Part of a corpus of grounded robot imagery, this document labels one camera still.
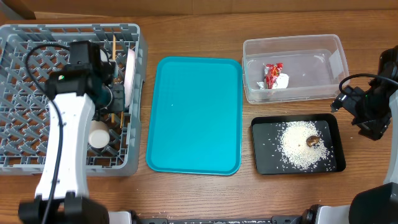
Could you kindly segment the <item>white napkin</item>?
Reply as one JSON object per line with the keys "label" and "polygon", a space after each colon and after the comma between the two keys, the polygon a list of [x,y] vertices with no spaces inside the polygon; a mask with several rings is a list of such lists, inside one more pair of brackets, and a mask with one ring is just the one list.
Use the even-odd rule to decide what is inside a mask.
{"label": "white napkin", "polygon": [[284,89],[289,84],[289,76],[285,73],[281,73],[277,77],[272,77],[268,82],[257,82],[258,87],[261,90],[265,89]]}

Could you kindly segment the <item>white rice pile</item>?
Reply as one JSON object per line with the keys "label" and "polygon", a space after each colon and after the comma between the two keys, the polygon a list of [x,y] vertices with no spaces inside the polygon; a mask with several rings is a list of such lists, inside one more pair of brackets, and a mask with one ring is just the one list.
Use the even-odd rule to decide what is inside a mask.
{"label": "white rice pile", "polygon": [[[325,121],[291,121],[272,123],[268,141],[268,158],[276,172],[331,172],[336,170],[334,146]],[[319,136],[320,142],[308,147],[306,139]]]}

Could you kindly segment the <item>brown food piece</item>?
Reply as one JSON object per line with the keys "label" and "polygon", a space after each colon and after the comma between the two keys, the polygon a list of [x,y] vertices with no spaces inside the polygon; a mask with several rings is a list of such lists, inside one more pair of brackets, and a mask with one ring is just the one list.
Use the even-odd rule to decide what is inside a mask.
{"label": "brown food piece", "polygon": [[313,147],[317,145],[320,142],[320,137],[319,136],[309,136],[306,139],[306,143],[308,147]]}

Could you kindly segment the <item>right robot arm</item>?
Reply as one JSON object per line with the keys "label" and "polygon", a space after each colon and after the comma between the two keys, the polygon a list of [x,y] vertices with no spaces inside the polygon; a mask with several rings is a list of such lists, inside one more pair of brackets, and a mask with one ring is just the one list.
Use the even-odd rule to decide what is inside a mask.
{"label": "right robot arm", "polygon": [[391,144],[383,182],[358,193],[348,205],[315,204],[294,223],[397,223],[397,47],[379,56],[377,73],[358,73],[343,79],[332,111],[353,115],[359,134],[380,140],[391,128]]}

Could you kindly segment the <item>small white cup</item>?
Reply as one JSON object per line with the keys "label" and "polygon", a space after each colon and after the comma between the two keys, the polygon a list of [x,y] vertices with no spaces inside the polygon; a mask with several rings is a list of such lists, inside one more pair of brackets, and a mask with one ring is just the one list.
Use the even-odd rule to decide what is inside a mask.
{"label": "small white cup", "polygon": [[104,148],[110,141],[109,128],[102,121],[91,121],[88,144],[93,148]]}

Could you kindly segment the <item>red snack wrapper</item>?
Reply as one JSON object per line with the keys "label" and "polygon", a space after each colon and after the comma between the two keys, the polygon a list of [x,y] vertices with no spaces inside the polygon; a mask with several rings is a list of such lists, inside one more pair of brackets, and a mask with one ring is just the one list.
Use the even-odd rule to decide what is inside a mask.
{"label": "red snack wrapper", "polygon": [[264,81],[268,89],[273,87],[283,69],[283,66],[283,63],[266,64],[264,66]]}

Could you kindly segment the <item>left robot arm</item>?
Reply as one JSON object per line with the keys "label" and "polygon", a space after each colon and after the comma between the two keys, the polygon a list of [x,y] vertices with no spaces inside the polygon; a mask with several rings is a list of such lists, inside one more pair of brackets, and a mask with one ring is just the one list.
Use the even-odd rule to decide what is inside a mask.
{"label": "left robot arm", "polygon": [[89,198],[88,146],[109,143],[109,131],[91,131],[94,116],[125,109],[124,87],[114,85],[117,64],[98,44],[72,42],[69,62],[37,88],[49,99],[50,133],[35,199],[19,205],[22,223],[134,223],[131,212],[110,212]]}

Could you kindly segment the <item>white round plate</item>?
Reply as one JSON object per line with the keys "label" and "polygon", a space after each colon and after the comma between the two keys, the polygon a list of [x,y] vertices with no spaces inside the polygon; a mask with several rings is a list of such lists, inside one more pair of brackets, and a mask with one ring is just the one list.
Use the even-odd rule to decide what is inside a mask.
{"label": "white round plate", "polygon": [[126,69],[124,74],[124,94],[125,102],[124,107],[128,108],[131,104],[131,98],[134,88],[134,75],[136,66],[136,54],[133,49],[127,51]]}

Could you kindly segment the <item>wooden chopstick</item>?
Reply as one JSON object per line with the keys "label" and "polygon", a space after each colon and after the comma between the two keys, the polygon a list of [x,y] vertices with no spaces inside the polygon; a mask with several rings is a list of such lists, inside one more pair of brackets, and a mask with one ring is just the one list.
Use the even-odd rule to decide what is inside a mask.
{"label": "wooden chopstick", "polygon": [[123,122],[124,122],[124,112],[122,111],[120,115],[120,126],[119,126],[121,129],[123,128]]}
{"label": "wooden chopstick", "polygon": [[[116,36],[113,35],[113,44],[112,44],[112,60],[116,61]],[[111,114],[111,122],[115,123],[115,114]]]}

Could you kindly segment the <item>grey bowl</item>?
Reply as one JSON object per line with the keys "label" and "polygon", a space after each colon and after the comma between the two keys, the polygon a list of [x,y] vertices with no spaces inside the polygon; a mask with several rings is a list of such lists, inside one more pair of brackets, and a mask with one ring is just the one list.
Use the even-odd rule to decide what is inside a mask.
{"label": "grey bowl", "polygon": [[100,53],[101,61],[109,63],[110,62],[109,53],[103,48],[100,48],[100,51],[101,51],[101,53]]}

